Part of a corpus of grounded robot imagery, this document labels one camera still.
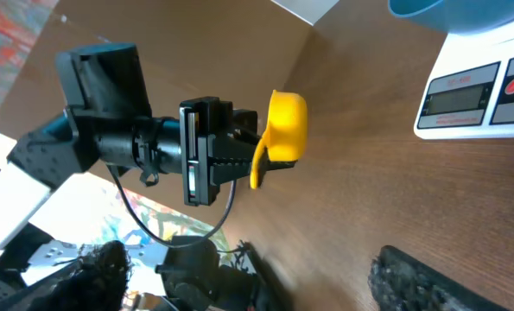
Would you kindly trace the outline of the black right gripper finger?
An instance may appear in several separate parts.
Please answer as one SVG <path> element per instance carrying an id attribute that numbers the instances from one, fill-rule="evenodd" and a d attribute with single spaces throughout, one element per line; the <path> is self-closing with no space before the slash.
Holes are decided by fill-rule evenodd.
<path id="1" fill-rule="evenodd" d="M 371 261 L 371 295 L 381 311 L 506 311 L 398 248 Z"/>

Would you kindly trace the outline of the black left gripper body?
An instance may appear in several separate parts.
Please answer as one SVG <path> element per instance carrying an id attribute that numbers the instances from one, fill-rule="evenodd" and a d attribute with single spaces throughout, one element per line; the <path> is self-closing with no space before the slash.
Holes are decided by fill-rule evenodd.
<path id="1" fill-rule="evenodd" d="M 181 173 L 184 202 L 210 206 L 220 186 L 211 183 L 211 154 L 215 142 L 257 146 L 256 111 L 235 109 L 232 102 L 204 97 L 180 103 Z"/>

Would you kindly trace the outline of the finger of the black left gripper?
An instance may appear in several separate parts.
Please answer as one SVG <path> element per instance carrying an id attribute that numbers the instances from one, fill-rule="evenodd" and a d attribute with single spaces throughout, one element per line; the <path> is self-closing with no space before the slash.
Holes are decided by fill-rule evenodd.
<path id="1" fill-rule="evenodd" d="M 211 154 L 211 183 L 219 186 L 251 174 L 255 145 L 248 143 L 215 142 Z M 264 152 L 257 161 L 257 176 L 263 177 L 268 171 L 293 168 L 296 161 L 272 161 Z"/>

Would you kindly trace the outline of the yellow plastic measuring scoop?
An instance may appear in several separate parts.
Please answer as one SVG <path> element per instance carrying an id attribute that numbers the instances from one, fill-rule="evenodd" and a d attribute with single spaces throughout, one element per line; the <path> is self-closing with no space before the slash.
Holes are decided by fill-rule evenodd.
<path id="1" fill-rule="evenodd" d="M 304 154 L 307 140 L 308 106 L 305 99 L 297 93 L 274 90 L 266 126 L 251 162 L 251 189 L 262 184 L 267 161 L 297 162 Z"/>

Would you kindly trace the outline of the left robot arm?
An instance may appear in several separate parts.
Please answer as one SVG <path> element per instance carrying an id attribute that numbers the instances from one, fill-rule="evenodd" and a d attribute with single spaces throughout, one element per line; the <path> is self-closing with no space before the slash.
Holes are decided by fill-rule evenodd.
<path id="1" fill-rule="evenodd" d="M 105 43 L 56 58 L 64 111 L 22 136 L 8 159 L 56 190 L 97 161 L 123 175 L 133 168 L 153 187 L 160 175 L 181 176 L 189 206 L 210 206 L 222 184 L 292 168 L 298 154 L 274 155 L 257 134 L 257 113 L 218 97 L 183 101 L 179 116 L 155 117 L 136 45 Z"/>

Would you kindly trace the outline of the white digital kitchen scale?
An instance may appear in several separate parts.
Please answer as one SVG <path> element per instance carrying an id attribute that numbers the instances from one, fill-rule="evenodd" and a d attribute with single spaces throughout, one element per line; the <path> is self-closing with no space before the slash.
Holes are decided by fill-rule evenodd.
<path id="1" fill-rule="evenodd" d="M 431 140 L 514 138 L 514 20 L 447 35 L 413 130 Z"/>

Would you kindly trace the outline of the teal plastic bowl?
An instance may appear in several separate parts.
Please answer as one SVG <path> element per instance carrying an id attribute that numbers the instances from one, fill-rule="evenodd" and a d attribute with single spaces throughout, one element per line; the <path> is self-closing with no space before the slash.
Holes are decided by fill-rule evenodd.
<path id="1" fill-rule="evenodd" d="M 390 13 L 420 26 L 474 34 L 514 21 L 514 0 L 389 0 Z"/>

